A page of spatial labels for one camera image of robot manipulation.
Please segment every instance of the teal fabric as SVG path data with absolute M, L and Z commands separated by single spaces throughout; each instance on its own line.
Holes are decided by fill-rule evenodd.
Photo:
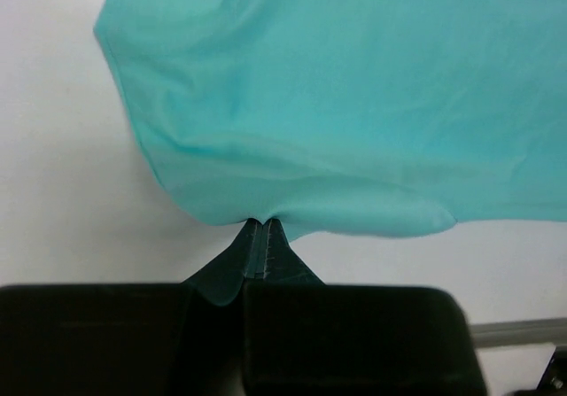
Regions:
M 201 221 L 406 237 L 567 220 L 567 0 L 106 0 L 96 35 Z

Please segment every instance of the gray metal bar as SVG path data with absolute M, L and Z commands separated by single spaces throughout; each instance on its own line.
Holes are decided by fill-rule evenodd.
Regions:
M 567 345 L 567 318 L 471 325 L 477 349 L 552 343 Z

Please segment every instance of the turquoise cloth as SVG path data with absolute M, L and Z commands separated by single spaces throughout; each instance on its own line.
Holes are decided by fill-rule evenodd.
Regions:
M 106 0 L 161 186 L 210 224 L 567 220 L 567 0 Z

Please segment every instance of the white background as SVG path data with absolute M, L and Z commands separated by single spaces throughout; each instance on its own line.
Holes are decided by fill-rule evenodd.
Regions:
M 92 35 L 103 2 L 0 0 L 0 285 L 180 281 L 240 227 L 192 220 L 152 180 Z M 321 233 L 293 248 L 329 283 L 444 288 L 475 323 L 567 316 L 566 224 Z M 534 387 L 552 351 L 482 352 L 493 394 Z

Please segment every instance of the white surface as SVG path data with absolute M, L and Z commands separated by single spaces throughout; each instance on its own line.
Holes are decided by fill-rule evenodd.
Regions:
M 193 221 L 153 182 L 92 35 L 103 1 L 0 0 L 0 285 L 179 281 L 239 229 Z M 566 224 L 293 247 L 328 282 L 444 288 L 473 322 L 567 316 Z M 483 353 L 493 394 L 535 386 L 551 350 Z

